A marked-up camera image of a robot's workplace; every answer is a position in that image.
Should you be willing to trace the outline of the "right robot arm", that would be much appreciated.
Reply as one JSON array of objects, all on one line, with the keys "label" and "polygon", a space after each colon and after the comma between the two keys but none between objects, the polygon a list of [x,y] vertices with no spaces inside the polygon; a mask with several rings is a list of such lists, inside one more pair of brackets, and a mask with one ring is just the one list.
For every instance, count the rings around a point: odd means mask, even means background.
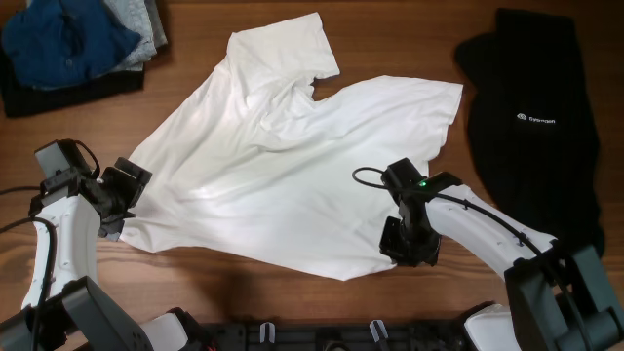
[{"label": "right robot arm", "polygon": [[504,281],[508,303],[464,323],[479,350],[606,350],[623,340],[623,308],[592,245],[561,242],[482,201],[454,175],[422,175],[404,158],[380,179],[398,207],[379,243],[404,266],[435,265],[443,238]]}]

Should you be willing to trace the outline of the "white t-shirt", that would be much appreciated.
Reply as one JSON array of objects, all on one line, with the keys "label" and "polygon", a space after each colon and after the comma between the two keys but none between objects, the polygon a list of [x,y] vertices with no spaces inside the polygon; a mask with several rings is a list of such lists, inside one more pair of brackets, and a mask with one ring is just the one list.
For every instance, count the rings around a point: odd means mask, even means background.
[{"label": "white t-shirt", "polygon": [[133,152],[152,177],[122,240],[339,281],[391,269],[379,241],[395,204],[352,174],[403,158],[426,173],[462,88],[378,76],[313,99],[314,81],[338,72],[316,13],[233,33],[207,80]]}]

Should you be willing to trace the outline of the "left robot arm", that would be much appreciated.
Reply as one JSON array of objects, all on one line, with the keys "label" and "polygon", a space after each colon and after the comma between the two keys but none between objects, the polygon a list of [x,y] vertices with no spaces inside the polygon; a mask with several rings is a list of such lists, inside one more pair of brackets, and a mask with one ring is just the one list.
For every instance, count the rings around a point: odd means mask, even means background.
[{"label": "left robot arm", "polygon": [[36,229],[35,265],[21,311],[1,324],[4,350],[56,350],[80,332],[85,350],[215,350],[208,330],[174,308],[139,324],[98,285],[97,241],[119,239],[151,172],[125,158],[102,169],[74,139],[35,152],[45,175],[25,222]]}]

